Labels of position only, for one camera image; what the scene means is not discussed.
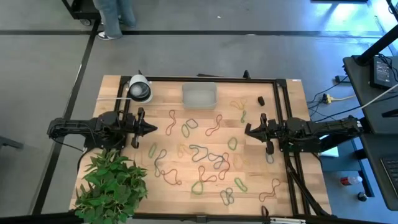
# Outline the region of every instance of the person's leg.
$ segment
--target person's leg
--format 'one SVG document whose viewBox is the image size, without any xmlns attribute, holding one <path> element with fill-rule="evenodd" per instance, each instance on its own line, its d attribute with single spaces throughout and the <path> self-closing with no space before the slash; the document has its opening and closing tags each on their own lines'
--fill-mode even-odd
<svg viewBox="0 0 398 224">
<path fill-rule="evenodd" d="M 134 17 L 134 13 L 132 11 L 132 2 L 131 0 L 117 0 L 119 13 L 122 16 L 122 21 L 126 26 L 135 27 L 136 26 L 136 18 Z"/>
<path fill-rule="evenodd" d="M 104 22 L 105 34 L 112 39 L 123 36 L 119 26 L 116 1 L 117 0 L 93 0 L 95 8 L 99 10 L 102 21 Z"/>
</svg>

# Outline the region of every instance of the clear plastic container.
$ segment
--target clear plastic container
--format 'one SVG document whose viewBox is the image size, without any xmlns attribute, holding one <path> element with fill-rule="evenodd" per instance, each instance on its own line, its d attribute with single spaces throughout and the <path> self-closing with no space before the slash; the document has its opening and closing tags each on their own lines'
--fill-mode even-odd
<svg viewBox="0 0 398 224">
<path fill-rule="evenodd" d="M 217 105 L 217 85 L 193 82 L 182 85 L 182 103 L 187 110 L 213 110 Z"/>
</svg>

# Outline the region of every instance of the green rubber band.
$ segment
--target green rubber band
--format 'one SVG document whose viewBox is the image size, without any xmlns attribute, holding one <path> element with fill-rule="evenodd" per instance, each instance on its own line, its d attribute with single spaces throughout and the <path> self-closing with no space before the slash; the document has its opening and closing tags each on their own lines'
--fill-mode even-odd
<svg viewBox="0 0 398 224">
<path fill-rule="evenodd" d="M 244 123 L 244 117 L 246 116 L 246 111 L 244 110 L 243 112 L 242 112 L 242 117 L 241 117 L 241 123 L 243 124 Z"/>
<path fill-rule="evenodd" d="M 194 123 L 195 123 L 195 125 L 194 125 L 194 126 L 192 126 L 192 125 L 189 125 L 189 122 L 190 122 L 190 121 L 194 122 Z M 185 124 L 187 124 L 187 126 L 188 126 L 188 127 L 190 127 L 190 128 L 192 128 L 192 129 L 199 127 L 199 124 L 197 123 L 197 121 L 195 121 L 195 120 L 194 120 L 194 119 L 192 119 L 192 118 L 191 118 L 191 119 L 189 119 L 188 121 L 186 121 L 186 122 L 185 122 Z"/>
<path fill-rule="evenodd" d="M 239 177 L 235 178 L 234 181 L 235 181 L 235 184 L 239 187 L 239 189 L 242 190 L 242 192 L 247 192 L 248 191 L 248 187 L 246 187 L 243 184 L 242 180 Z"/>
<path fill-rule="evenodd" d="M 194 191 L 193 190 L 193 188 L 195 188 L 195 186 L 197 185 L 197 184 L 200 184 L 201 185 L 201 191 Z M 203 194 L 203 183 L 202 183 L 202 181 L 196 181 L 193 185 L 192 185 L 192 187 L 191 187 L 191 192 L 193 193 L 193 194 L 195 194 L 195 195 L 201 195 L 201 194 Z"/>
<path fill-rule="evenodd" d="M 235 140 L 235 146 L 231 147 L 231 141 Z M 229 141 L 228 141 L 228 147 L 230 150 L 234 151 L 236 149 L 236 146 L 238 145 L 238 140 L 236 139 L 236 137 L 232 137 Z"/>
<path fill-rule="evenodd" d="M 187 134 L 187 135 L 185 135 L 184 127 L 185 127 L 185 129 L 188 131 L 188 134 Z M 190 133 L 189 133 L 188 126 L 187 126 L 186 124 L 183 124 L 183 125 L 181 126 L 181 133 L 182 133 L 182 135 L 183 135 L 184 137 L 186 137 L 186 138 L 189 137 Z"/>
<path fill-rule="evenodd" d="M 152 144 L 152 146 L 149 149 L 149 152 L 148 152 L 148 157 L 149 158 L 152 158 L 154 156 L 154 154 L 156 152 L 156 148 L 157 148 L 157 144 L 155 142 L 155 143 Z"/>
</svg>

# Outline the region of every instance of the desk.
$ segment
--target desk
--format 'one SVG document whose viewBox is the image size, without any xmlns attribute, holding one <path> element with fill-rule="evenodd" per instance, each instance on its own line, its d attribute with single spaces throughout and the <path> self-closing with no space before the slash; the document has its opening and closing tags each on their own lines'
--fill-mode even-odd
<svg viewBox="0 0 398 224">
<path fill-rule="evenodd" d="M 120 76 L 103 77 L 101 88 L 99 89 L 100 98 L 116 97 L 119 87 Z M 253 127 L 259 125 L 261 113 L 266 113 L 269 119 L 276 118 L 275 96 L 271 84 L 265 83 L 217 83 L 218 104 L 213 111 L 194 111 L 184 110 L 181 104 L 183 82 L 152 82 L 151 88 L 154 92 L 152 101 L 148 104 L 140 104 L 134 101 L 130 104 L 130 113 L 136 113 L 139 106 L 146 111 L 145 120 L 158 127 L 158 130 L 140 138 L 139 149 L 133 149 L 127 145 L 122 150 L 122 155 L 136 160 L 137 165 L 148 169 L 148 176 L 145 178 L 149 191 L 148 199 L 142 200 L 136 213 L 151 214 L 207 214 L 207 215 L 242 215 L 259 216 L 261 205 L 265 205 L 270 215 L 291 216 L 289 189 L 284 165 L 283 154 L 279 151 L 277 141 L 274 141 L 275 153 L 274 163 L 268 164 L 265 158 L 265 144 L 244 135 L 246 123 L 240 122 L 242 111 L 230 106 L 233 100 L 244 98 L 247 100 L 245 110 L 248 112 L 245 120 Z M 291 102 L 293 116 L 309 119 L 307 104 L 304 97 L 303 87 L 300 80 L 287 80 L 287 89 Z M 266 105 L 261 107 L 257 102 L 257 97 L 263 96 Z M 97 101 L 93 116 L 98 116 L 105 111 L 114 109 L 114 101 Z M 286 111 L 282 104 L 284 118 Z M 169 110 L 175 110 L 177 124 L 173 127 L 172 134 L 167 136 L 165 129 L 172 123 L 169 117 Z M 215 126 L 215 118 L 218 114 L 223 115 L 220 122 L 220 129 L 210 137 L 206 137 L 204 132 L 208 128 Z M 189 138 L 184 138 L 181 134 L 181 127 L 186 120 L 196 119 L 199 127 L 190 130 Z M 236 137 L 238 145 L 235 151 L 227 147 L 228 140 Z M 154 157 L 148 157 L 151 145 L 156 142 L 158 150 Z M 204 193 L 202 195 L 191 194 L 191 186 L 198 180 L 198 167 L 203 165 L 206 168 L 204 179 L 210 175 L 218 175 L 218 171 L 213 169 L 213 164 L 207 159 L 200 162 L 192 162 L 192 155 L 184 152 L 179 158 L 177 151 L 180 144 L 199 144 L 207 146 L 209 151 L 215 154 L 229 153 L 230 170 L 226 173 L 224 180 L 217 182 L 204 183 Z M 167 150 L 167 156 L 159 161 L 159 168 L 164 170 L 177 169 L 177 179 L 182 181 L 182 185 L 169 185 L 162 177 L 154 176 L 154 159 L 159 155 L 161 149 Z M 82 160 L 80 167 L 90 163 L 89 152 Z M 301 154 L 305 183 L 309 191 L 313 194 L 317 202 L 327 212 L 331 212 L 329 200 L 323 180 L 322 169 L 319 161 L 311 154 Z M 81 178 L 85 175 L 84 169 L 80 169 L 76 179 L 76 187 L 80 184 L 85 186 L 86 182 Z M 173 181 L 175 175 L 165 177 Z M 243 193 L 234 183 L 234 178 L 239 177 L 248 188 L 247 193 Z M 278 178 L 281 182 L 280 187 L 276 188 L 276 196 L 267 198 L 261 203 L 258 196 L 261 192 L 271 192 L 271 180 Z M 220 191 L 227 187 L 233 188 L 235 203 L 225 206 L 220 198 Z M 302 201 L 300 191 L 296 188 L 296 196 L 299 211 L 302 211 Z M 74 208 L 76 195 L 72 195 L 70 208 Z"/>
<path fill-rule="evenodd" d="M 359 66 L 351 57 L 344 58 L 343 62 L 361 105 L 366 104 L 385 91 L 369 86 L 369 66 Z M 386 94 L 381 99 L 395 94 Z M 363 154 L 369 159 L 383 199 L 390 210 L 398 210 L 398 198 L 391 186 L 386 171 L 382 167 L 380 158 L 397 153 L 398 118 L 383 118 L 381 113 L 396 109 L 397 107 L 398 98 L 393 98 L 371 104 L 363 109 L 365 119 L 369 124 L 372 134 L 363 134 L 361 136 L 364 146 Z"/>
</svg>

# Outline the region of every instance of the black desk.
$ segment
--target black desk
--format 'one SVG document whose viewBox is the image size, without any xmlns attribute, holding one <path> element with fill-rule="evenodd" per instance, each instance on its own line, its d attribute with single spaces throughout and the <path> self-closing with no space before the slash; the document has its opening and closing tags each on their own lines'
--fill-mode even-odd
<svg viewBox="0 0 398 224">
<path fill-rule="evenodd" d="M 359 66 L 351 57 L 344 58 L 343 62 L 361 105 L 365 105 L 385 91 L 369 86 L 369 66 Z M 398 93 L 388 93 L 381 99 L 396 94 Z M 363 134 L 360 137 L 364 146 L 363 154 L 369 159 L 383 199 L 390 210 L 398 210 L 398 197 L 392 188 L 380 158 L 398 153 L 398 118 L 383 118 L 381 113 L 397 108 L 398 98 L 393 98 L 371 104 L 363 109 L 372 134 Z"/>
<path fill-rule="evenodd" d="M 365 105 L 385 91 L 369 86 L 369 66 L 359 66 L 351 57 L 344 58 L 343 62 L 360 105 Z M 381 99 L 398 94 L 397 89 L 395 91 L 397 93 L 387 93 Z M 394 109 L 398 109 L 398 97 L 371 104 L 363 109 L 365 118 L 373 133 L 398 134 L 398 118 L 383 118 L 381 116 L 381 113 Z"/>
</svg>

